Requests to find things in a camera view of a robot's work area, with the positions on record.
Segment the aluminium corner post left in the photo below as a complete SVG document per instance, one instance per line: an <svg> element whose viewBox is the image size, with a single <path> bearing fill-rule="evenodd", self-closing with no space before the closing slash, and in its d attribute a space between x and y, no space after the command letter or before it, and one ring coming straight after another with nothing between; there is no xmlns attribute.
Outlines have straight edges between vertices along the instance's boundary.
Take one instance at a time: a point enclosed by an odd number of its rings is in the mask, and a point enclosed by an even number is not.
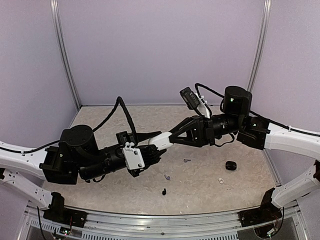
<svg viewBox="0 0 320 240"><path fill-rule="evenodd" d="M50 8L51 8L51 14L52 14L52 20L53 20L53 27L54 27L54 31L57 39L58 49L59 49L59 53L62 61L62 66L65 72L67 84L68 84L75 108L77 111L79 111L82 107L82 104L81 104L78 90L73 78L70 61L68 58L67 48L64 41L63 27L62 27L60 11L59 11L59 1L50 0Z"/></svg>

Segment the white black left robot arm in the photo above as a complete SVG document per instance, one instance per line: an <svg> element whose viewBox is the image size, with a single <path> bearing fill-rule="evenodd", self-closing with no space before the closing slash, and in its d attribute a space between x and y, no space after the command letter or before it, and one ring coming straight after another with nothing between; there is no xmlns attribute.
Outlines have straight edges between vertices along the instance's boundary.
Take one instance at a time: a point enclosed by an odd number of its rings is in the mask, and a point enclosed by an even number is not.
<svg viewBox="0 0 320 240"><path fill-rule="evenodd" d="M173 146L170 132L127 133L118 136L118 144L98 148L94 130L88 125L76 125L63 130L58 145L27 150L0 144L0 183L11 187L36 204L40 209L50 209L50 214L63 223L70 218L64 207L64 198L26 179L28 173L49 183L76 185L79 178L95 183L107 174L127 169L137 177L151 165L160 161L161 155Z"/></svg>

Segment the white earbud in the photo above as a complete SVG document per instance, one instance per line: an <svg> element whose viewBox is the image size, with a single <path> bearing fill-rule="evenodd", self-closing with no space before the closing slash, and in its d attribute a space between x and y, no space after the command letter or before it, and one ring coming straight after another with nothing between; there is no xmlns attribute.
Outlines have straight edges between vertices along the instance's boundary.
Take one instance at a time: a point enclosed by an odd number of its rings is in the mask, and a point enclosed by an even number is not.
<svg viewBox="0 0 320 240"><path fill-rule="evenodd" d="M224 180L221 177L218 179L218 181L219 181L220 184L224 183Z"/></svg>

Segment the black earbud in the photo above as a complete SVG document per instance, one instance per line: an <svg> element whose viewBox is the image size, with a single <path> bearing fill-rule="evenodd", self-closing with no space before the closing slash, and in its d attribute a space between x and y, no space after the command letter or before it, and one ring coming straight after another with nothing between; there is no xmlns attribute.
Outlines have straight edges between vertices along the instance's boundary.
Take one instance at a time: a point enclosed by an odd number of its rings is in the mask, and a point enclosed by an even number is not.
<svg viewBox="0 0 320 240"><path fill-rule="evenodd" d="M165 196L166 194L167 194L167 190L164 188L164 189L162 190L162 195Z"/></svg>

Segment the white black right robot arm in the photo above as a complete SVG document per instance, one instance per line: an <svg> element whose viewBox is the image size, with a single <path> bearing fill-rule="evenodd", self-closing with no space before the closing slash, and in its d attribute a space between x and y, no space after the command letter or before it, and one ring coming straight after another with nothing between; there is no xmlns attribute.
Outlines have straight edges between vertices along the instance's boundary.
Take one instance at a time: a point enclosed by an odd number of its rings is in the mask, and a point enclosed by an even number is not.
<svg viewBox="0 0 320 240"><path fill-rule="evenodd" d="M198 147L216 145L224 135L254 149L280 150L310 157L314 164L288 183L267 191L256 218L266 222L276 209L320 188L320 135L292 128L251 111L252 94L239 86L228 86L220 104L221 114L213 115L199 91L180 91L182 99L197 115L185 118L168 132L167 144Z"/></svg>

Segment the white earbud charging case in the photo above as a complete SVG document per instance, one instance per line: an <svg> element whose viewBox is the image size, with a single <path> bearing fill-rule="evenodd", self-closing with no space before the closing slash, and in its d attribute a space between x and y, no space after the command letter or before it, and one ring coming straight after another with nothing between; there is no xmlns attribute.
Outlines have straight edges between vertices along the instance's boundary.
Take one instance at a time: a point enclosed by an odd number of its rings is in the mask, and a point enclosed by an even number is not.
<svg viewBox="0 0 320 240"><path fill-rule="evenodd" d="M171 135L171 132L163 132L157 136L150 138L148 140L148 144L155 145L159 151L166 150L174 145L170 142Z"/></svg>

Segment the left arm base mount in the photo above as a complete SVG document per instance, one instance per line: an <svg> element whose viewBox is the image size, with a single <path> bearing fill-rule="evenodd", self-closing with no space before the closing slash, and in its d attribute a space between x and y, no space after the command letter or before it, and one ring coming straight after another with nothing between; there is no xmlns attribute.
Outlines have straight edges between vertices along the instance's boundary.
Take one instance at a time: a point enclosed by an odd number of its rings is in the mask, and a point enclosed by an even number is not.
<svg viewBox="0 0 320 240"><path fill-rule="evenodd" d="M51 196L52 200L48 209L43 211L45 219L70 227L84 227L88 216L87 212L65 207L65 198L58 192L52 192Z"/></svg>

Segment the aluminium corner post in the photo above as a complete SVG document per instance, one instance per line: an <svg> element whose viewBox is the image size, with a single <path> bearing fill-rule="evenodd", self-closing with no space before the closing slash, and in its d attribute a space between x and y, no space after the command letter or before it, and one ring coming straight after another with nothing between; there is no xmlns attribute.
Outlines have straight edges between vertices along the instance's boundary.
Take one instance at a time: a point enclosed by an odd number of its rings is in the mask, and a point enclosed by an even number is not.
<svg viewBox="0 0 320 240"><path fill-rule="evenodd" d="M249 81L247 85L247 91L251 93L253 92L253 89L256 83L257 74L258 74L261 59L263 56L264 45L265 45L267 32L268 32L272 0L265 0L263 3L264 5L263 5L260 29L259 29L258 39L257 39L257 46L256 46L255 55L253 58L253 64L252 64Z"/></svg>
<svg viewBox="0 0 320 240"><path fill-rule="evenodd" d="M73 78L70 61L68 58L67 48L64 41L63 27L62 27L60 11L59 11L59 1L50 0L50 8L51 8L51 14L52 14L52 20L53 20L53 27L54 27L54 31L57 39L58 49L59 49L59 53L62 61L62 66L65 72L67 84L68 84L75 108L77 111L79 111L82 107L82 104L81 104L78 90Z"/></svg>

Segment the black earbud charging case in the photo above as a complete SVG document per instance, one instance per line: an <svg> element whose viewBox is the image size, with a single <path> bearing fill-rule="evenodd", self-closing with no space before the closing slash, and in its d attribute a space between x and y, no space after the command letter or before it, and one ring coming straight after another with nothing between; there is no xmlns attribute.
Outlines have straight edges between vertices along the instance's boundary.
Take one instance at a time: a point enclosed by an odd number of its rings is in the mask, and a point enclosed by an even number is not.
<svg viewBox="0 0 320 240"><path fill-rule="evenodd" d="M225 169L228 171L235 171L237 169L237 163L234 161L227 161L225 163Z"/></svg>

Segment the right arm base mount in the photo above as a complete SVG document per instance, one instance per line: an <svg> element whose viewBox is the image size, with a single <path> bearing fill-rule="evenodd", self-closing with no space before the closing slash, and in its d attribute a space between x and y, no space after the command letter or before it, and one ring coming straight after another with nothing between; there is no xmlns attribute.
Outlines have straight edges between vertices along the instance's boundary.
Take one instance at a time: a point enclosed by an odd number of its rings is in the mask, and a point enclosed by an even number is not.
<svg viewBox="0 0 320 240"><path fill-rule="evenodd" d="M283 217L281 208L272 204L274 190L275 188L273 187L265 192L259 207L242 210L238 213L242 227L259 225Z"/></svg>

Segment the aluminium front rail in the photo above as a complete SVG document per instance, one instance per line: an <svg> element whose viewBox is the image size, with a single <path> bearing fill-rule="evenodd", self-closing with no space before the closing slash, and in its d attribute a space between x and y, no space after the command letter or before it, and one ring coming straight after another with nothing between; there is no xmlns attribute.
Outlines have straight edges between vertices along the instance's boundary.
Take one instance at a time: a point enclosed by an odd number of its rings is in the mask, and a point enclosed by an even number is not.
<svg viewBox="0 0 320 240"><path fill-rule="evenodd" d="M255 229L263 224L242 227L238 210L180 215L133 215L73 207L88 213L84 227L72 226L68 236L59 230L68 227L41 218L47 240L263 240ZM310 240L305 221L297 203L285 207L284 222L271 240ZM37 209L28 203L25 208L17 240L43 240Z"/></svg>

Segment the aluminium corner post right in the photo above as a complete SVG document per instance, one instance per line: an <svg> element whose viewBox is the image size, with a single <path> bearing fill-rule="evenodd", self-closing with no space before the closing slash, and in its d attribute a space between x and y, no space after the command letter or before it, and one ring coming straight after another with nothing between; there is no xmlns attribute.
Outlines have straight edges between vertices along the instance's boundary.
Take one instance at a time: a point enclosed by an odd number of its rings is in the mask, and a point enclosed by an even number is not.
<svg viewBox="0 0 320 240"><path fill-rule="evenodd" d="M264 5L263 5L260 29L259 29L258 39L257 39L257 46L256 46L255 55L253 58L253 64L252 64L249 81L247 85L247 91L251 93L253 92L253 89L256 83L257 74L258 74L261 59L263 56L264 45L265 45L267 32L268 32L272 0L265 0L263 3Z"/></svg>

